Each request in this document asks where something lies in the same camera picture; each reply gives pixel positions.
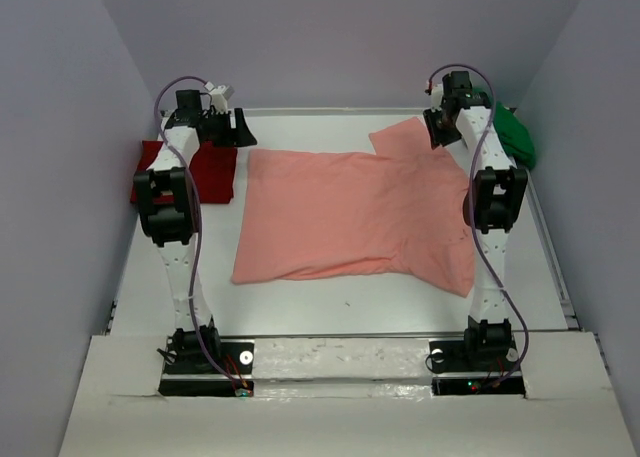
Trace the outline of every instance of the white arm segment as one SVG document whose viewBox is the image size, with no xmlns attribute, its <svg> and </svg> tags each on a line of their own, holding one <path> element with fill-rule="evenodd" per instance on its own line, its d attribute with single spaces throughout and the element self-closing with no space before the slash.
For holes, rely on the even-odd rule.
<svg viewBox="0 0 640 457">
<path fill-rule="evenodd" d="M 187 126 L 174 127 L 166 130 L 165 135 L 169 143 L 180 152 L 185 162 L 190 163 L 200 147 L 196 130 Z M 158 157 L 147 170 L 170 170 L 173 167 L 182 167 L 182 163 L 169 150 L 167 144 L 164 144 L 158 152 Z M 166 242 L 164 247 L 158 247 L 169 278 L 171 299 L 175 308 L 176 329 L 184 331 L 194 330 L 189 310 L 189 284 L 195 257 L 195 242 L 195 236 L 192 236 L 187 245 L 183 245 L 181 242 Z M 211 321 L 211 311 L 202 296 L 202 287 L 197 274 L 193 287 L 193 304 L 198 325 L 208 325 Z"/>
<path fill-rule="evenodd" d="M 440 109 L 440 104 L 442 104 L 442 96 L 444 95 L 444 87 L 442 84 L 438 84 L 433 89 L 431 89 L 431 109 L 438 110 Z"/>
<path fill-rule="evenodd" d="M 171 298 L 175 308 L 176 329 L 185 332 L 194 330 L 189 310 L 189 283 L 191 281 L 191 269 L 195 257 L 195 239 L 191 238 L 188 245 L 181 242 L 167 242 L 164 247 L 158 247 L 171 288 Z M 198 327 L 207 326 L 211 321 L 211 311 L 202 296 L 200 278 L 196 274 L 193 286 L 193 307 L 196 311 Z"/>
<path fill-rule="evenodd" d="M 471 155 L 476 150 L 482 137 L 490 109 L 484 107 L 472 107 L 462 109 L 456 120 L 456 127 L 462 134 Z M 498 139 L 493 126 L 484 140 L 476 170 L 492 167 L 494 170 L 508 170 L 512 167 L 511 161 L 504 153 L 502 144 Z M 508 233 L 502 229 L 489 230 L 487 234 L 477 232 L 478 240 L 485 257 L 491 263 L 495 272 L 504 282 L 504 260 L 507 246 Z M 476 270 L 473 284 L 473 301 L 469 315 L 476 321 L 487 320 L 489 324 L 502 323 L 507 318 L 507 309 L 504 305 L 504 297 L 500 292 L 493 276 L 489 273 L 482 258 L 476 249 Z"/>
<path fill-rule="evenodd" d="M 180 152 L 184 157 L 185 162 L 191 162 L 191 159 L 200 148 L 200 141 L 198 141 L 198 133 L 196 129 L 192 127 L 182 126 L 173 127 L 165 130 L 164 135 L 167 137 L 169 143 Z M 147 167 L 147 170 L 170 170 L 173 167 L 182 167 L 180 159 L 169 150 L 167 144 L 163 144 L 158 156 L 153 163 Z"/>
</svg>

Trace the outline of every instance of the robotic arm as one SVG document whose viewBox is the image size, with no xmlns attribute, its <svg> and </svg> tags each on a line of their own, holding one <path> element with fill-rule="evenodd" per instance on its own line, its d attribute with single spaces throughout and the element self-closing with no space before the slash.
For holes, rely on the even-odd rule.
<svg viewBox="0 0 640 457">
<path fill-rule="evenodd" d="M 432 107 L 424 112 L 431 146 L 446 146 L 462 138 L 473 154 L 490 118 L 487 95 L 473 90 L 468 72 L 454 71 L 431 90 L 431 98 Z M 434 373 L 484 371 L 496 359 L 507 363 L 507 353 L 514 346 L 502 289 L 484 260 L 504 281 L 507 239 L 520 212 L 527 173 L 511 164 L 493 126 L 479 149 L 477 167 L 470 190 L 479 248 L 468 327 L 463 341 L 432 345 L 432 355 L 440 355 L 433 358 Z M 462 211 L 471 225 L 468 207 L 467 194 Z"/>
<path fill-rule="evenodd" d="M 174 304 L 175 333 L 171 337 L 169 352 L 161 351 L 165 360 L 189 362 L 201 356 L 200 344 L 195 335 L 190 305 L 189 289 L 196 257 L 198 212 L 192 182 L 183 162 L 170 150 L 177 150 L 189 164 L 200 145 L 212 142 L 216 146 L 244 147 L 255 145 L 244 119 L 242 109 L 234 109 L 235 126 L 227 99 L 233 89 L 227 85 L 205 85 L 211 97 L 209 109 L 203 109 L 201 93 L 197 90 L 176 92 L 177 109 L 165 118 L 163 124 L 166 142 L 155 161 L 134 176 L 138 197 L 138 212 L 142 230 L 151 237 L 167 271 L 171 297 Z M 160 197 L 171 197 L 159 200 Z M 210 355 L 221 357 L 221 341 L 212 313 L 202 295 L 198 275 L 193 282 L 193 307 L 195 320 Z"/>
</svg>

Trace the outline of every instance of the wire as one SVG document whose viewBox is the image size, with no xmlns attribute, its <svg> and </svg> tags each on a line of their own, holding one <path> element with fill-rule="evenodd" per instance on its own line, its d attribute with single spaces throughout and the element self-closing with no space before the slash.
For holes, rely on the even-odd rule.
<svg viewBox="0 0 640 457">
<path fill-rule="evenodd" d="M 224 366 L 225 366 L 225 368 L 227 369 L 227 373 L 228 373 L 229 375 L 231 375 L 231 368 L 229 367 L 229 362 L 227 362 L 227 361 L 225 360 L 225 362 L 224 362 Z M 233 391 L 234 391 L 234 392 L 237 390 L 237 389 L 236 389 L 236 382 L 235 382 L 235 380 L 231 380 L 231 387 L 233 388 Z"/>
<path fill-rule="evenodd" d="M 211 366 L 214 369 L 216 369 L 216 371 L 218 371 L 218 373 L 220 373 L 221 375 L 224 375 L 227 379 L 233 381 L 234 378 L 231 376 L 231 374 L 228 372 L 225 372 L 225 370 L 216 363 L 215 359 L 209 353 L 209 350 L 207 349 L 207 346 L 204 343 L 204 339 L 202 338 L 202 333 L 200 332 L 200 326 L 198 325 L 198 319 L 196 317 L 195 306 L 193 303 L 193 288 L 196 283 L 196 275 L 198 275 L 198 263 L 200 262 L 200 251 L 202 250 L 202 209 L 200 205 L 200 194 L 198 193 L 198 188 L 196 187 L 196 182 L 195 182 L 195 179 L 193 178 L 193 174 L 189 169 L 189 163 L 186 160 L 184 160 L 184 157 L 178 151 L 178 149 L 176 149 L 173 145 L 171 145 L 171 143 L 169 143 L 169 139 L 167 139 L 167 135 L 164 132 L 164 127 L 162 126 L 162 114 L 160 113 L 160 101 L 162 100 L 162 97 L 164 97 L 164 94 L 166 94 L 171 87 L 173 87 L 178 82 L 182 82 L 185 80 L 195 80 L 196 82 L 200 82 L 202 85 L 207 84 L 206 80 L 201 79 L 200 77 L 195 77 L 193 75 L 185 75 L 183 77 L 178 77 L 177 79 L 173 79 L 171 82 L 169 82 L 167 85 L 165 85 L 162 88 L 162 90 L 158 94 L 158 97 L 156 97 L 155 104 L 153 105 L 153 116 L 155 119 L 156 127 L 160 132 L 160 137 L 162 138 L 162 141 L 167 146 L 167 149 L 169 149 L 178 158 L 178 160 L 180 161 L 180 164 L 184 167 L 184 172 L 187 178 L 189 179 L 189 181 L 191 182 L 191 187 L 193 188 L 193 200 L 194 200 L 194 204 L 195 204 L 194 207 L 196 211 L 196 231 L 198 233 L 198 237 L 197 237 L 198 240 L 196 243 L 196 253 L 193 258 L 193 267 L 191 268 L 191 279 L 189 280 L 189 312 L 191 313 L 191 322 L 193 323 L 193 328 L 195 329 L 196 337 L 198 339 L 198 343 L 200 344 L 200 349 L 202 350 L 202 353 L 204 354 L 207 361 L 211 364 Z"/>
<path fill-rule="evenodd" d="M 524 333 L 524 344 L 522 346 L 522 352 L 520 352 L 520 355 L 518 356 L 518 360 L 514 362 L 513 367 L 511 368 L 511 370 L 509 370 L 509 372 L 507 372 L 505 375 L 498 377 L 495 381 L 490 382 L 488 384 L 488 386 L 493 387 L 496 385 L 500 385 L 502 382 L 504 382 L 509 377 L 511 377 L 514 372 L 520 369 L 520 366 L 522 365 L 522 361 L 524 360 L 525 356 L 527 355 L 527 352 L 529 351 L 529 328 L 527 327 L 527 324 L 524 321 L 522 314 L 520 314 L 520 311 L 518 310 L 515 303 L 513 302 L 513 299 L 509 295 L 509 292 L 507 291 L 504 284 L 502 283 L 502 279 L 500 279 L 497 272 L 491 265 L 491 262 L 489 262 L 489 259 L 487 259 L 487 257 L 484 255 L 484 252 L 482 251 L 482 247 L 480 245 L 480 241 L 478 239 L 478 232 L 476 229 L 476 219 L 475 219 L 475 212 L 474 212 L 475 205 L 473 201 L 473 198 L 474 198 L 473 179 L 476 173 L 476 166 L 478 165 L 478 157 L 480 156 L 480 149 L 482 148 L 482 145 L 484 144 L 484 141 L 487 138 L 487 135 L 489 134 L 489 130 L 493 126 L 493 118 L 495 117 L 495 114 L 496 114 L 496 105 L 497 105 L 496 94 L 493 90 L 493 86 L 491 85 L 491 82 L 489 82 L 489 79 L 480 70 L 478 70 L 477 68 L 471 65 L 460 64 L 460 63 L 447 64 L 436 69 L 429 76 L 427 88 L 429 90 L 433 89 L 433 78 L 443 70 L 450 69 L 452 67 L 462 67 L 464 69 L 475 72 L 482 78 L 482 80 L 484 80 L 485 84 L 489 88 L 489 92 L 491 92 L 491 111 L 489 112 L 489 119 L 487 120 L 487 125 L 485 126 L 484 131 L 482 132 L 482 136 L 480 137 L 480 140 L 478 141 L 478 145 L 476 146 L 476 150 L 473 153 L 473 159 L 471 160 L 471 170 L 469 172 L 469 222 L 471 224 L 471 235 L 473 236 L 473 242 L 475 243 L 478 254 L 482 258 L 484 265 L 486 266 L 487 270 L 493 277 L 493 280 L 496 282 L 496 285 L 500 289 L 500 292 L 504 296 L 505 300 L 509 303 L 509 306 L 513 310 L 513 313 L 516 314 L 516 317 L 518 318 L 518 320 L 520 321 L 520 324 L 522 325 L 522 332 Z"/>
<path fill-rule="evenodd" d="M 227 360 L 229 362 L 231 362 L 231 366 L 233 367 L 233 370 L 236 372 L 236 375 L 240 378 L 240 380 L 242 381 L 242 385 L 245 389 L 248 389 L 249 386 L 247 385 L 247 381 L 244 380 L 244 377 L 242 377 L 242 374 L 240 373 L 240 371 L 238 370 L 238 366 L 236 365 L 235 361 L 233 360 L 233 357 L 231 357 L 230 355 L 227 354 Z"/>
<path fill-rule="evenodd" d="M 491 377 L 491 374 L 493 373 L 493 365 L 489 366 L 489 373 L 487 374 L 487 376 L 482 379 L 482 382 L 480 382 L 480 385 L 484 384 L 487 380 L 489 380 L 489 377 Z"/>
<path fill-rule="evenodd" d="M 500 366 L 500 377 L 502 377 L 504 375 L 504 365 L 502 365 L 502 361 L 500 360 L 500 357 L 498 357 L 498 365 Z"/>
<path fill-rule="evenodd" d="M 165 363 L 169 364 L 169 365 L 173 365 L 176 362 L 176 355 L 172 354 L 171 352 L 167 352 L 166 350 L 163 349 L 156 349 L 158 351 L 158 353 L 162 356 L 162 358 L 164 359 Z"/>
</svg>

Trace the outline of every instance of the red wire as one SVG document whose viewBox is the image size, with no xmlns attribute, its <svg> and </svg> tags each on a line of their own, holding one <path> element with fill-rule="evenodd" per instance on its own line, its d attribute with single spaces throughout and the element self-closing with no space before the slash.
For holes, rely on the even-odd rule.
<svg viewBox="0 0 640 457">
<path fill-rule="evenodd" d="M 236 363 L 233 361 L 233 358 L 230 355 L 227 354 L 227 359 L 229 360 L 229 362 L 231 362 L 231 365 L 233 366 L 233 370 L 235 370 L 236 375 L 242 381 L 242 385 L 244 386 L 244 388 L 248 389 L 249 386 L 247 385 L 247 381 L 242 378 L 242 375 L 240 375 L 240 371 L 238 370 L 238 367 L 236 366 Z"/>
<path fill-rule="evenodd" d="M 502 365 L 500 357 L 498 357 L 498 365 L 500 366 L 500 377 L 502 377 L 504 375 L 504 366 Z"/>
<path fill-rule="evenodd" d="M 227 368 L 227 374 L 231 375 L 231 369 L 229 368 L 229 362 L 224 363 Z M 233 387 L 233 391 L 236 391 L 236 379 L 229 379 L 231 381 L 231 387 Z"/>
<path fill-rule="evenodd" d="M 491 377 L 491 373 L 493 372 L 493 365 L 489 366 L 489 373 L 487 374 L 487 376 L 482 380 L 482 382 L 480 382 L 480 385 L 484 384 L 487 380 L 489 380 L 489 377 Z"/>
</svg>

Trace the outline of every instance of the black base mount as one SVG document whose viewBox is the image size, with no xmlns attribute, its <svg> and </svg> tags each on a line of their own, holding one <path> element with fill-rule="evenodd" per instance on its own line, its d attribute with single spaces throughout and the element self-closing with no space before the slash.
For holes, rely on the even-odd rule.
<svg viewBox="0 0 640 457">
<path fill-rule="evenodd" d="M 203 109 L 197 90 L 178 90 L 176 102 L 178 108 L 169 116 L 165 129 L 193 127 L 201 145 L 211 142 L 215 147 L 248 147 L 258 143 L 241 108 L 233 109 L 233 114 L 216 112 L 213 107 Z"/>
<path fill-rule="evenodd" d="M 236 397 L 253 391 L 254 343 L 221 339 L 213 325 L 200 327 L 202 338 L 213 360 L 234 377 L 232 382 L 207 360 L 194 331 L 178 329 L 167 339 L 159 392 L 164 396 Z"/>
<path fill-rule="evenodd" d="M 489 324 L 471 317 L 462 339 L 433 340 L 429 350 L 426 365 L 434 374 L 508 372 L 514 365 L 511 356 L 517 355 L 508 320 Z"/>
</svg>

